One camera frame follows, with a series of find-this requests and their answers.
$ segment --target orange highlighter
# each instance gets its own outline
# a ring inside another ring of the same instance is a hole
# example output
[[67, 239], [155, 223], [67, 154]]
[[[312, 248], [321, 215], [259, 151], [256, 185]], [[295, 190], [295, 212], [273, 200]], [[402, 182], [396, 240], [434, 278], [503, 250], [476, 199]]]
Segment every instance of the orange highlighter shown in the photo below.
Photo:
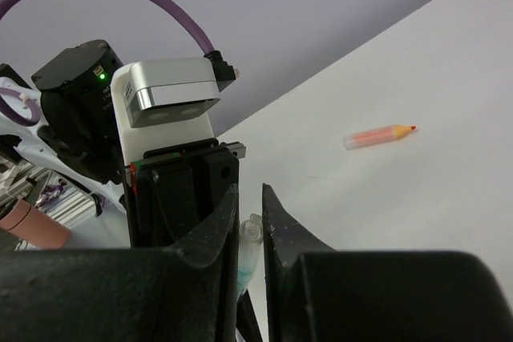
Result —
[[416, 126], [402, 126], [394, 124], [393, 126], [377, 128], [371, 131], [358, 132], [357, 134], [347, 135], [342, 144], [346, 150], [353, 148], [370, 146], [373, 144], [390, 142], [407, 136]]

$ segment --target black motor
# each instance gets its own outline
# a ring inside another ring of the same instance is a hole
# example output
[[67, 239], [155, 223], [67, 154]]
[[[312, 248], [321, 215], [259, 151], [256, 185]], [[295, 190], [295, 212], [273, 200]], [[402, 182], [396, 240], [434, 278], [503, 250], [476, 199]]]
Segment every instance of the black motor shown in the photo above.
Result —
[[104, 40], [67, 48], [32, 81], [50, 124], [38, 136], [68, 167], [101, 183], [120, 182], [111, 79], [123, 64]]

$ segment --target pink bottle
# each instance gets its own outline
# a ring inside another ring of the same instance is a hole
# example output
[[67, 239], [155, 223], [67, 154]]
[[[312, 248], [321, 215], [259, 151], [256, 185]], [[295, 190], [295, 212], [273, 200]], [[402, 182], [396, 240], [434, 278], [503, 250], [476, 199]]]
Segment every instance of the pink bottle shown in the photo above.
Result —
[[8, 204], [7, 211], [0, 219], [0, 227], [36, 247], [61, 248], [70, 238], [69, 228], [24, 200], [16, 199], [14, 205]]

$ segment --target wall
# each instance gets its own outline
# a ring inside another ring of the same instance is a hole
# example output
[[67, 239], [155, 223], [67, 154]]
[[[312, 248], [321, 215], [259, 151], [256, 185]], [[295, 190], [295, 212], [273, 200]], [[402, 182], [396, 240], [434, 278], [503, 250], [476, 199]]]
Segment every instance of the wall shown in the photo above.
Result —
[[[430, 0], [175, 1], [240, 69], [210, 114], [219, 134]], [[28, 80], [62, 49], [94, 38], [125, 63], [201, 54], [144, 0], [24, 0], [0, 22], [0, 62]]]

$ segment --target marker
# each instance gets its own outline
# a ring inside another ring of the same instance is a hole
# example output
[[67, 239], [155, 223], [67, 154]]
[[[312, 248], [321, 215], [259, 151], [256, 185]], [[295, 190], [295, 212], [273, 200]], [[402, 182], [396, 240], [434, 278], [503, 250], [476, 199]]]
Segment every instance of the marker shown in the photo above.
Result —
[[416, 128], [416, 126], [402, 126], [400, 124], [394, 124], [393, 126], [347, 135], [342, 140], [342, 144], [346, 150], [351, 150], [353, 148], [390, 142], [407, 136]]

